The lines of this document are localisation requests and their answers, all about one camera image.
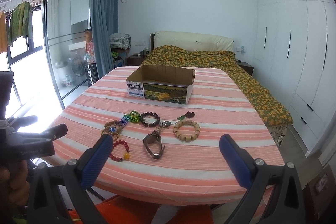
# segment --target open box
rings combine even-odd
[[[129,96],[186,105],[194,79],[193,69],[142,65],[126,81]]]

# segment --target wardrobe handle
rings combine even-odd
[[[289,35],[289,46],[288,46],[288,53],[287,53],[287,58],[289,56],[289,49],[291,48],[291,39],[292,39],[292,30],[291,30],[291,33]]]
[[[266,47],[266,37],[267,37],[267,26],[266,26],[266,33],[265,33],[265,44],[264,44],[264,48]]]
[[[307,107],[309,107],[309,109],[310,109],[311,111],[314,111],[314,110],[310,107],[310,105],[307,104]]]
[[[326,64],[327,47],[328,47],[328,33],[327,33],[327,41],[325,43],[325,54],[324,54],[324,62],[323,62],[323,69],[322,70],[324,70],[324,65]]]
[[[307,124],[306,121],[305,121],[302,117],[300,117],[300,118],[301,118],[301,120],[304,122],[304,124]]]

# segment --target striped tablecloth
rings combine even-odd
[[[120,67],[111,71],[87,89],[53,125],[65,123],[68,134],[54,142],[56,154],[47,158],[62,165],[79,158],[99,139],[104,124],[120,119],[130,110],[156,112],[161,120],[175,121],[187,111],[201,127],[199,138],[185,143],[173,134],[173,126],[162,133],[166,145],[161,159],[147,153],[142,140],[152,131],[140,124],[128,123],[120,140],[130,148],[130,160],[108,159],[96,186],[122,196],[147,202],[191,205],[227,203],[245,193],[219,151],[219,138],[225,133],[253,158],[262,158],[270,165],[283,165],[279,150],[256,110],[231,78],[222,70],[194,68],[194,89],[186,106],[130,97],[126,81],[137,67]],[[193,132],[182,127],[180,132]],[[113,154],[122,156],[119,145]]]

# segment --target hand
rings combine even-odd
[[[27,162],[19,162],[19,171],[11,178],[6,167],[0,166],[0,182],[8,181],[10,192],[8,194],[9,203],[21,206],[27,203],[29,197],[30,184],[26,181],[28,175]]]

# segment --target red beaded bracelet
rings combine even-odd
[[[124,156],[122,158],[119,158],[119,157],[115,157],[114,155],[112,155],[112,152],[110,154],[110,158],[111,160],[114,160],[114,161],[123,161],[123,160],[128,160],[129,159],[129,147],[128,147],[128,144],[127,142],[125,141],[116,141],[114,144],[113,144],[113,148],[115,148],[118,144],[123,144],[126,148],[126,152],[124,153]]]

